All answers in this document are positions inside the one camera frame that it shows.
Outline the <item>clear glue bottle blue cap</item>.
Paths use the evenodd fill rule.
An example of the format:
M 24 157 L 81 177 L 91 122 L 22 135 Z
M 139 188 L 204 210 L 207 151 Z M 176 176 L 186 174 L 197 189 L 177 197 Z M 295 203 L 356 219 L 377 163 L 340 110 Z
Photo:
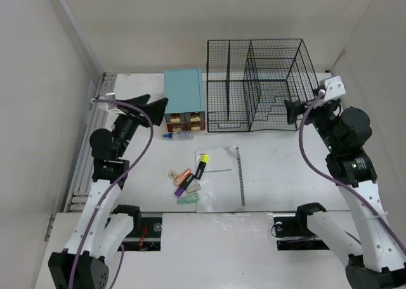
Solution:
M 180 132 L 169 132 L 163 134 L 162 138 L 171 141 L 184 141 L 193 139 L 194 134 L 190 131 L 180 131 Z

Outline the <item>yellow black highlighter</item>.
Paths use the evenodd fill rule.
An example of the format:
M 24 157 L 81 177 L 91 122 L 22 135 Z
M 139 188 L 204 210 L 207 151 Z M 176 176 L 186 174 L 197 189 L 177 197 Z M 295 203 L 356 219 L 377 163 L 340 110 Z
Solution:
M 206 155 L 206 154 L 201 155 L 201 157 L 199 159 L 197 169 L 196 169 L 196 173 L 195 173 L 195 178 L 197 180 L 201 179 L 208 161 L 209 161 L 209 156 L 208 155 Z

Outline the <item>white instruction booklet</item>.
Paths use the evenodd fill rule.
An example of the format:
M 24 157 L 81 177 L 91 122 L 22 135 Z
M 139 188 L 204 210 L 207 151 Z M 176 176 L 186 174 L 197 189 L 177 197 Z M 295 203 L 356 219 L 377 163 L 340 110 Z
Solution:
M 198 213 L 243 212 L 246 198 L 242 173 L 242 159 L 237 145 L 199 150 L 196 162 L 203 155 L 209 157 L 204 173 L 199 179 L 200 200 Z

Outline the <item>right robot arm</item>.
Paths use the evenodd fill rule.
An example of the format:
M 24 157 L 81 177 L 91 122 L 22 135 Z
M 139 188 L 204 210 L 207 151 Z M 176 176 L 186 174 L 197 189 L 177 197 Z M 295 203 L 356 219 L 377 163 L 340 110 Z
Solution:
M 370 118 L 362 110 L 341 109 L 340 100 L 326 102 L 323 95 L 307 103 L 285 101 L 287 121 L 299 116 L 299 150 L 306 164 L 334 183 L 350 210 L 357 235 L 341 228 L 320 203 L 300 205 L 294 214 L 273 218 L 272 235 L 279 250 L 325 245 L 344 266 L 352 288 L 400 288 L 405 286 L 405 245 L 388 224 L 381 204 L 377 174 L 363 149 L 371 137 Z M 308 159 L 303 131 L 314 126 L 326 145 L 328 173 Z

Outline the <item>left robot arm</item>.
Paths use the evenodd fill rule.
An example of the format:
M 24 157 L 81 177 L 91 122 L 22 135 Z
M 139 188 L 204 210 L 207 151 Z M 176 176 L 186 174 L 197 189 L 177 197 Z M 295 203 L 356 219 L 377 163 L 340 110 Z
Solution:
M 129 172 L 139 162 L 125 160 L 123 155 L 137 128 L 152 131 L 161 124 L 168 101 L 150 101 L 149 94 L 117 100 L 114 93 L 91 100 L 118 117 L 111 130 L 97 129 L 89 138 L 93 157 L 89 195 L 68 242 L 48 261 L 56 288 L 113 287 L 115 282 L 108 279 L 113 256 L 124 251 L 125 237 L 137 235 L 142 227 L 137 206 L 115 204 Z

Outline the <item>teal mini drawer cabinet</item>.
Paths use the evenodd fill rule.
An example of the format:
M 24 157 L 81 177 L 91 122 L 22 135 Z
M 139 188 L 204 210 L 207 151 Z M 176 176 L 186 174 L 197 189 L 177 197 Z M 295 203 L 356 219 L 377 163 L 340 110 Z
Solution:
M 165 71 L 164 96 L 168 99 L 164 115 L 168 132 L 206 129 L 206 94 L 202 70 L 189 68 Z

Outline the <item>purple black highlighter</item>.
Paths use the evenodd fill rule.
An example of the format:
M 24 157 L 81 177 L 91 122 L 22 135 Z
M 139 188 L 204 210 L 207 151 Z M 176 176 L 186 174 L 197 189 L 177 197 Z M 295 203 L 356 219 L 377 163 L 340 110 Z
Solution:
M 174 192 L 174 195 L 176 197 L 180 197 L 185 190 L 190 186 L 192 181 L 195 179 L 195 176 L 193 174 L 189 174 L 188 177 L 186 177 L 183 182 L 178 186 L 176 191 Z

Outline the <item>grey white eraser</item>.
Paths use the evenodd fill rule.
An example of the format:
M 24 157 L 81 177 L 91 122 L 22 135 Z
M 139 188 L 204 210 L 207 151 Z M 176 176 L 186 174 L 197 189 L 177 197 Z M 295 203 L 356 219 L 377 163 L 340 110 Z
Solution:
M 201 189 L 201 185 L 200 184 L 194 184 L 193 186 L 189 186 L 188 188 L 187 188 L 187 193 L 188 194 L 190 194 L 190 193 L 195 193 L 195 192 L 197 192 L 198 190 L 200 190 Z

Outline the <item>aluminium rail frame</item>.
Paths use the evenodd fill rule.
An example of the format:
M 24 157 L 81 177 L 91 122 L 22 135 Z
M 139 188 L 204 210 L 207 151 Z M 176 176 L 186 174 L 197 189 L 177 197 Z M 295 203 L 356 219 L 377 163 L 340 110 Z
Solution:
M 50 239 L 57 213 L 70 210 L 74 194 L 87 190 L 89 183 L 89 137 L 94 129 L 105 122 L 105 112 L 99 112 L 91 99 L 112 89 L 117 75 L 104 72 L 95 81 L 88 80 L 86 89 L 69 87 L 68 92 L 50 101 L 48 116 L 54 120 L 48 126 L 55 140 L 48 143 L 47 152 L 52 161 L 47 170 L 46 196 L 49 207 L 43 241 Z

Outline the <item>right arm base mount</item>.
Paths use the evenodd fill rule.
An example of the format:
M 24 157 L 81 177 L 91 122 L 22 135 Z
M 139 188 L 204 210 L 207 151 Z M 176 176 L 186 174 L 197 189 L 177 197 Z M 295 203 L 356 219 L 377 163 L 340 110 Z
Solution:
M 273 218 L 272 236 L 277 239 L 278 251 L 329 250 L 314 233 L 300 229 L 293 215 L 277 215 Z

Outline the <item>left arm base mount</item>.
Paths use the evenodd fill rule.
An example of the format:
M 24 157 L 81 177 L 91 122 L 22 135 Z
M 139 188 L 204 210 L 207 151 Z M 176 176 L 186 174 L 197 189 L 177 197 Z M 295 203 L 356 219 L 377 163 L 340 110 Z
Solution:
M 161 217 L 143 217 L 123 240 L 126 251 L 160 251 L 162 234 Z

